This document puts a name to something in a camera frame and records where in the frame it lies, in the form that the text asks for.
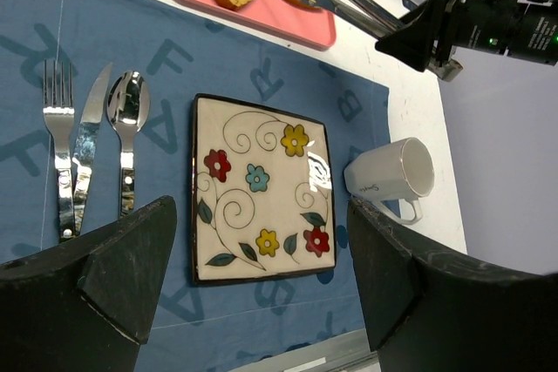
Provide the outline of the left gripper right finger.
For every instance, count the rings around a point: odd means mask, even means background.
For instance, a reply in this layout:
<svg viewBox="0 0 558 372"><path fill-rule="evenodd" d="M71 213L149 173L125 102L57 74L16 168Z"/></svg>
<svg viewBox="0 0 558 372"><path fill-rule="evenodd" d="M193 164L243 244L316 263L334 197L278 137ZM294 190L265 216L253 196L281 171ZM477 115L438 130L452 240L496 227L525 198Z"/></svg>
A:
<svg viewBox="0 0 558 372"><path fill-rule="evenodd" d="M349 202L371 351L384 371L554 371L557 277L460 253Z"/></svg>

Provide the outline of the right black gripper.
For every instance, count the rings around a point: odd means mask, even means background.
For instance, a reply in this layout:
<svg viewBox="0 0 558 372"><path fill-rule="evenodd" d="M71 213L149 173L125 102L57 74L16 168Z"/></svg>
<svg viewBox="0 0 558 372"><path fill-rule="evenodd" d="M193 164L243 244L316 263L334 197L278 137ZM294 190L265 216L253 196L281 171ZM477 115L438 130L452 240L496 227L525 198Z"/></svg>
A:
<svg viewBox="0 0 558 372"><path fill-rule="evenodd" d="M518 0L426 0L413 19L376 42L375 48L416 71L429 68L444 81L463 69L458 47L503 55L523 15Z"/></svg>

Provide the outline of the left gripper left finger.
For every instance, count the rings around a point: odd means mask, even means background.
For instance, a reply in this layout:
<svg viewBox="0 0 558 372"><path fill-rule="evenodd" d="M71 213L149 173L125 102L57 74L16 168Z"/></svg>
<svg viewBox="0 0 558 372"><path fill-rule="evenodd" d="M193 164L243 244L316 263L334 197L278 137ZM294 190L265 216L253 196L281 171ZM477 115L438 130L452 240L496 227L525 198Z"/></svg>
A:
<svg viewBox="0 0 558 372"><path fill-rule="evenodd" d="M3 371L132 371L174 245L176 204L137 211L1 266Z"/></svg>

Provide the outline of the white ceramic mug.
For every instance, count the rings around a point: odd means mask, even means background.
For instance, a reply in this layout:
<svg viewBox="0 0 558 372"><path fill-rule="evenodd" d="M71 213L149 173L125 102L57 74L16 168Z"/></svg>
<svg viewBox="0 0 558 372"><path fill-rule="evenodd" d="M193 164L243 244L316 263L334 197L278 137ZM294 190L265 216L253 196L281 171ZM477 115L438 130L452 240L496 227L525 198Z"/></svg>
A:
<svg viewBox="0 0 558 372"><path fill-rule="evenodd" d="M344 181L351 195L370 201L392 220L409 226L423 218L419 200L431 193L435 173L424 143L407 138L358 155L345 167ZM405 200L412 207L412 218L397 216L384 204L387 200Z"/></svg>

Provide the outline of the silver knife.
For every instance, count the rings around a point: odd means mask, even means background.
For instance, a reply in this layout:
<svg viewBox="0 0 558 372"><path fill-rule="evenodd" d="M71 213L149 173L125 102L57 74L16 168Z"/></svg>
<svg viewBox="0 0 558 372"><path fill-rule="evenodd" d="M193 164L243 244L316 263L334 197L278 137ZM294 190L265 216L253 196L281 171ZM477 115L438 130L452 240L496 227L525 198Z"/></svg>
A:
<svg viewBox="0 0 558 372"><path fill-rule="evenodd" d="M76 236L80 235L85 216L85 206L92 179L92 164L111 73L112 63L109 63L97 76L88 94L78 126L78 135L71 159L76 166L73 191L74 233Z"/></svg>

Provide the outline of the silver fork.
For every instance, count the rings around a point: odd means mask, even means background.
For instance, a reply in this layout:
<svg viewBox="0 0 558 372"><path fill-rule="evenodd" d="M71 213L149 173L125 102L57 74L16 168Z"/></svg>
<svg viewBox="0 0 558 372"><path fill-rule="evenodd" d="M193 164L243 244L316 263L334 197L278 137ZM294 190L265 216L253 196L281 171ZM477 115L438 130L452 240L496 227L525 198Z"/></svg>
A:
<svg viewBox="0 0 558 372"><path fill-rule="evenodd" d="M54 150L58 184L58 235L61 242L76 236L73 204L70 136L75 110L71 67L46 59L43 63L43 114Z"/></svg>

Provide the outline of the square floral ceramic plate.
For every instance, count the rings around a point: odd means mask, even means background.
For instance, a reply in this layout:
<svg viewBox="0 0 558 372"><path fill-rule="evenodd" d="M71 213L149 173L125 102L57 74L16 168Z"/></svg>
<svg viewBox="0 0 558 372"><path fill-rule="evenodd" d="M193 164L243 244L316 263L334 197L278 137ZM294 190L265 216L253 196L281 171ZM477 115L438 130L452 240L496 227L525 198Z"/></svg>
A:
<svg viewBox="0 0 558 372"><path fill-rule="evenodd" d="M192 128L195 282L278 279L334 268L335 197L323 123L200 93Z"/></svg>

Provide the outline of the silver spoon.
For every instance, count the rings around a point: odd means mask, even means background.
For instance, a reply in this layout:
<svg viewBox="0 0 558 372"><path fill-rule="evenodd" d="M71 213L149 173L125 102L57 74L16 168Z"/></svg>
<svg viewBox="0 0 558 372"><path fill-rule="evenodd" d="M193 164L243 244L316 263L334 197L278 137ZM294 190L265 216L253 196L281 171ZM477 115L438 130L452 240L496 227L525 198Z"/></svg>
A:
<svg viewBox="0 0 558 372"><path fill-rule="evenodd" d="M112 85L106 99L106 116L120 141L119 217L133 212L135 167L133 142L147 121L150 94L138 71L125 71Z"/></svg>

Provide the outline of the blue letter-print placemat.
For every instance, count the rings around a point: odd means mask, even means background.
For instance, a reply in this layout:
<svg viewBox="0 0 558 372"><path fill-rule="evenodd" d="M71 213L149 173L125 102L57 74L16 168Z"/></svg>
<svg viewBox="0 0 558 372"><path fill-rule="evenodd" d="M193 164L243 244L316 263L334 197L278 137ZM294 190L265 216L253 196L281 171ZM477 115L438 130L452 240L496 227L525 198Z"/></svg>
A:
<svg viewBox="0 0 558 372"><path fill-rule="evenodd" d="M389 90L154 0L1 0L1 258L58 242L43 63L73 70L81 110L107 65L139 71L151 109L136 136L136 203L174 197L178 223L139 371L228 371L364 327L345 229L344 167L390 140ZM337 265L298 278L195 286L190 240L191 105L198 93L260 103L326 126Z"/></svg>

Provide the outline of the pink plastic tray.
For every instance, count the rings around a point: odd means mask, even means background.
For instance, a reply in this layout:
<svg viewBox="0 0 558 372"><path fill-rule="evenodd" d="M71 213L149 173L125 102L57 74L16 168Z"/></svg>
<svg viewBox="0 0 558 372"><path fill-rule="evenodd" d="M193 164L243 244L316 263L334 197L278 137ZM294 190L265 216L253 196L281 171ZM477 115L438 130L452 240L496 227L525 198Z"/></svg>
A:
<svg viewBox="0 0 558 372"><path fill-rule="evenodd" d="M331 13L299 8L285 0L254 0L238 11L227 10L215 0L177 1L320 51L329 49L337 39Z"/></svg>

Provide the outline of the aluminium table frame rail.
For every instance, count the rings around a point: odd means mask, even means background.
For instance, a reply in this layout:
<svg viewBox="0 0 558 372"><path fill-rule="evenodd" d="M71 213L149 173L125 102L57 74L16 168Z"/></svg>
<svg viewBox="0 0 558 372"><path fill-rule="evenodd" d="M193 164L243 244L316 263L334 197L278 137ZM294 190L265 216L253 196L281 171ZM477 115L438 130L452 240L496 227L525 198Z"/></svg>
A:
<svg viewBox="0 0 558 372"><path fill-rule="evenodd" d="M364 329L258 362L256 371L380 371Z"/></svg>

